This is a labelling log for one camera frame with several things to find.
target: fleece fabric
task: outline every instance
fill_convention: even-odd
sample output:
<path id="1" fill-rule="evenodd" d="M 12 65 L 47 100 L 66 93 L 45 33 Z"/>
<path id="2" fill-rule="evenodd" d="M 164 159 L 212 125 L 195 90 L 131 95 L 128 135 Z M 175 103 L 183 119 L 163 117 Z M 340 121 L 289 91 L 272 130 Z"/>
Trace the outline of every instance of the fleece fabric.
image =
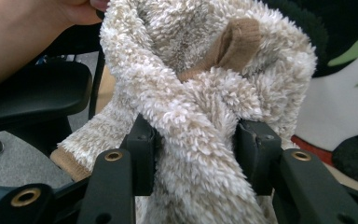
<path id="1" fill-rule="evenodd" d="M 213 66 L 182 83 L 177 75 L 202 61 L 237 19 L 258 22 L 261 40 L 250 61 L 240 71 Z M 269 198 L 255 197 L 236 162 L 231 137 L 239 119 L 258 120 L 283 148 L 293 147 L 316 65 L 301 29 L 251 0 L 114 0 L 101 39 L 117 80 L 113 99 L 51 158 L 70 174 L 80 170 L 77 178 L 87 175 L 140 113 L 163 142 L 153 194 L 136 199 L 138 223 L 274 222 Z"/>

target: floor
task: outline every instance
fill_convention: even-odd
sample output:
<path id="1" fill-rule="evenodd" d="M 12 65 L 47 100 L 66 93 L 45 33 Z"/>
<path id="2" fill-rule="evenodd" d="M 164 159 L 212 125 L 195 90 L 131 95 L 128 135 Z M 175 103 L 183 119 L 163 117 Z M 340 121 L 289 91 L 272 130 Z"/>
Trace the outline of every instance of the floor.
<path id="1" fill-rule="evenodd" d="M 77 55 L 76 60 L 95 71 L 97 53 Z M 88 120 L 88 109 L 70 116 L 72 130 Z M 0 132 L 5 149 L 0 153 L 0 186 L 18 187 L 30 183 L 44 183 L 59 188 L 72 182 L 69 175 L 58 168 L 49 158 L 34 147 L 10 133 Z"/>

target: skin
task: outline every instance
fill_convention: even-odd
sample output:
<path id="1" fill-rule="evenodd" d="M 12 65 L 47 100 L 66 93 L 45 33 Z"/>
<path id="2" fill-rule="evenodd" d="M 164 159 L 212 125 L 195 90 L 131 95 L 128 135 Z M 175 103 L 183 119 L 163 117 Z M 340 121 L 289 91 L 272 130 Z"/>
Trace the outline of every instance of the skin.
<path id="1" fill-rule="evenodd" d="M 65 29 L 101 20 L 108 0 L 0 0 L 0 82 L 30 62 Z"/>

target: black chair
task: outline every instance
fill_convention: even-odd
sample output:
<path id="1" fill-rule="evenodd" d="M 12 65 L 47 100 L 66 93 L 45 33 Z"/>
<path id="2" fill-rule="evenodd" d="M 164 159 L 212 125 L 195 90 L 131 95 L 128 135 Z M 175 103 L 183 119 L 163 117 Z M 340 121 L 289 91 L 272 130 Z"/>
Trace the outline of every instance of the black chair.
<path id="1" fill-rule="evenodd" d="M 94 115 L 104 57 L 101 24 L 74 26 L 63 32 L 44 52 L 0 84 L 0 132 L 12 133 L 45 155 L 72 133 L 67 116 L 84 110 Z M 35 65 L 49 57 L 98 51 L 94 81 L 89 68 L 76 62 Z"/>

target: brass grommet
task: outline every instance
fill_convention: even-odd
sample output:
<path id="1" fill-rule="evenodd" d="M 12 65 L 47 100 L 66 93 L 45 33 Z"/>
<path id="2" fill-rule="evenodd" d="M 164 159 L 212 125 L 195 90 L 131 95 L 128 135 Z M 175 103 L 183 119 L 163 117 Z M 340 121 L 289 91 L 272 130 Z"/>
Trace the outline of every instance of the brass grommet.
<path id="1" fill-rule="evenodd" d="M 302 152 L 302 151 L 295 151 L 292 153 L 292 156 L 299 161 L 310 161 L 311 160 L 310 154 Z"/>
<path id="2" fill-rule="evenodd" d="M 23 207 L 33 203 L 39 198 L 40 193 L 40 189 L 25 189 L 11 200 L 11 205 L 13 207 Z"/>
<path id="3" fill-rule="evenodd" d="M 123 154 L 119 151 L 114 151 L 106 154 L 105 159 L 107 161 L 118 161 L 123 157 Z"/>

